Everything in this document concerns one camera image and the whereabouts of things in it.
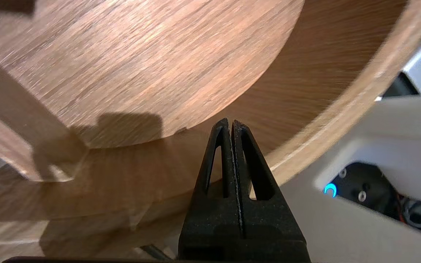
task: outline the wooden strip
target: wooden strip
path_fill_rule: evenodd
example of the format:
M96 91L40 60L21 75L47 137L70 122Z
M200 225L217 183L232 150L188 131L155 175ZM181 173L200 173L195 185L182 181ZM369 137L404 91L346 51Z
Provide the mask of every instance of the wooden strip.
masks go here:
M72 179L87 148L0 68L0 157L33 181Z

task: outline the blue led light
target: blue led light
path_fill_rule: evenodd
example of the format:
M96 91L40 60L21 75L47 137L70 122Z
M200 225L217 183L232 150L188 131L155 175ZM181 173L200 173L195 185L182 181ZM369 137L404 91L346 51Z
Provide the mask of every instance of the blue led light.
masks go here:
M327 194L327 191L331 189L332 190L332 198L334 198L337 195L337 187L334 185L334 183L329 183L324 187L324 194Z

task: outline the wooden board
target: wooden board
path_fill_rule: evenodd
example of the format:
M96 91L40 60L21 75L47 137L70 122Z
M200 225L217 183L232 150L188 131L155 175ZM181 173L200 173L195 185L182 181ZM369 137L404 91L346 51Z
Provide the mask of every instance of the wooden board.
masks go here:
M88 147L138 144L191 128L247 90L302 3L0 0L0 66Z
M90 150L65 183L0 171L0 243L43 240L48 226L51 240L63 240L139 231L161 218L172 225L186 209L209 129L224 116L251 128L276 180L286 182L373 105L420 41L421 0L306 0L271 66L209 120L161 140Z

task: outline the red wire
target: red wire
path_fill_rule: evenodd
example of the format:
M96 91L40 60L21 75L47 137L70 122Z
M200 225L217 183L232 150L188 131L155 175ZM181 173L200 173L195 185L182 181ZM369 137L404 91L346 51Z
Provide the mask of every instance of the red wire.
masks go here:
M396 197L397 197L397 210L399 212L399 220L404 223L407 224L406 221L404 220L404 217L402 216L402 208L401 208L401 197L399 196L399 193L396 193Z

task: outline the screw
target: screw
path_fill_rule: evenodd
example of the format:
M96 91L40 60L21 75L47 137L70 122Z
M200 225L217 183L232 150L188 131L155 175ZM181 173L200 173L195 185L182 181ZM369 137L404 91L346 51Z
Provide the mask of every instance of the screw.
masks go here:
M366 192L361 191L360 193L358 193L358 201L363 203L365 200L366 200Z
M347 175L347 169L344 168L340 173L339 173L339 177L340 178L345 178Z

